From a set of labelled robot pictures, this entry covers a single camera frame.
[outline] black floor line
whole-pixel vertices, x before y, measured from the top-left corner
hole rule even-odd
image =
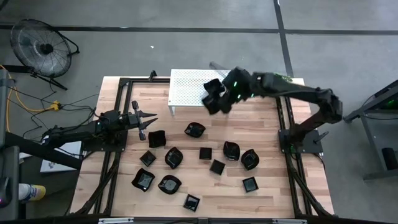
[[[280,11],[280,6],[279,6],[278,0],[274,0],[274,6],[275,6],[276,19],[278,22],[280,45],[282,46],[282,55],[284,57],[286,74],[290,77],[294,77],[292,62],[290,61],[289,48],[287,47],[284,21],[282,19],[282,13]]]
[[[0,30],[11,30],[10,23],[0,23]],[[267,28],[185,28],[185,27],[101,27],[101,26],[58,26],[58,31],[79,32],[208,32],[242,34],[278,34],[279,29]],[[285,34],[302,35],[398,35],[398,30],[316,30],[284,29]]]

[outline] table leg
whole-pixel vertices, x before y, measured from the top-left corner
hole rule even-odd
[[[175,106],[169,106],[170,114],[175,115]]]

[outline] white paper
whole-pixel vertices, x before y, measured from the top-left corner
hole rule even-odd
[[[80,154],[80,148],[81,148],[81,141],[68,142],[60,147],[60,149],[63,149],[72,154]],[[68,156],[73,156],[73,155],[70,155],[66,152],[63,152],[62,150],[59,150],[59,149],[54,149],[54,150],[57,150],[58,152],[62,152]],[[54,162],[46,161],[44,159],[42,162],[42,167],[40,168],[40,172],[60,172],[60,171],[67,171],[67,170],[75,170],[75,169],[71,168],[71,167],[64,166],[64,165],[56,164]]]

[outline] small black dish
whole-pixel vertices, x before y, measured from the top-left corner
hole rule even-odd
[[[173,175],[166,175],[157,185],[166,194],[174,194],[181,186],[181,181]]]
[[[224,143],[223,152],[224,155],[229,160],[238,161],[239,156],[241,155],[241,149],[239,148],[238,144],[236,144],[235,142],[226,141]]]
[[[215,172],[218,175],[221,175],[223,173],[225,164],[218,161],[218,160],[213,160],[213,163],[211,164],[210,170]]]
[[[131,184],[138,189],[141,189],[143,192],[146,192],[154,179],[155,175],[153,173],[141,168],[137,172],[136,177],[134,178],[134,180],[132,180]]]
[[[199,159],[211,160],[211,148],[201,147],[199,150]]]
[[[200,199],[188,194],[187,199],[185,199],[184,208],[195,212],[198,208]]]
[[[149,147],[155,148],[166,145],[165,131],[154,131],[148,134]]]
[[[155,161],[155,159],[155,155],[153,155],[150,151],[145,152],[145,154],[139,158],[139,160],[141,160],[147,167],[149,167]]]
[[[225,91],[225,87],[218,78],[206,82],[203,84],[203,87],[205,87],[205,90],[209,93],[209,95],[219,95]]]
[[[205,130],[206,128],[203,125],[197,122],[192,122],[188,124],[184,132],[191,137],[199,138]]]
[[[169,165],[172,169],[175,169],[180,165],[182,161],[182,152],[179,151],[176,147],[171,148],[164,157],[166,164]]]
[[[260,158],[256,152],[254,152],[254,149],[250,149],[244,152],[241,162],[246,170],[251,170],[259,164]]]
[[[243,180],[243,186],[246,190],[246,193],[252,192],[254,190],[258,190],[259,186],[257,186],[257,182],[254,177],[250,177]]]

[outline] yellow cable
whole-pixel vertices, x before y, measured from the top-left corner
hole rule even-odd
[[[11,77],[11,74],[8,72],[8,77],[10,78],[10,79],[12,79],[12,77]],[[13,88],[10,88],[10,92],[8,93],[8,97],[7,97],[7,108],[6,108],[6,128],[7,128],[7,131],[10,133],[10,127],[9,127],[9,104],[10,104],[10,97],[11,97],[11,93],[12,93],[12,90],[13,90]],[[15,94],[16,94],[16,96],[17,96],[17,99],[18,99],[18,101],[21,103],[21,105],[26,109],[26,110],[28,110],[28,111],[32,111],[32,112],[42,112],[42,111],[45,111],[45,110],[57,110],[56,109],[56,107],[58,107],[58,105],[56,105],[56,106],[54,106],[54,105],[51,105],[51,106],[49,106],[48,108],[46,108],[46,109],[44,109],[44,110],[34,110],[34,109],[30,109],[30,108],[28,108],[22,101],[21,101],[21,99],[19,98],[19,95],[18,95],[18,92],[17,91],[15,91]]]
[[[17,96],[17,99],[18,99],[18,101],[19,101],[19,103],[25,108],[25,109],[27,109],[27,110],[29,110],[29,111],[31,111],[31,112],[42,112],[42,111],[45,111],[45,110],[50,110],[50,109],[52,109],[52,107],[51,106],[49,106],[48,108],[46,108],[46,109],[41,109],[41,110],[35,110],[35,109],[30,109],[30,108],[28,108],[22,101],[21,101],[21,99],[19,98],[19,95],[18,95],[18,92],[17,91],[15,91],[15,94],[16,94],[16,96]]]

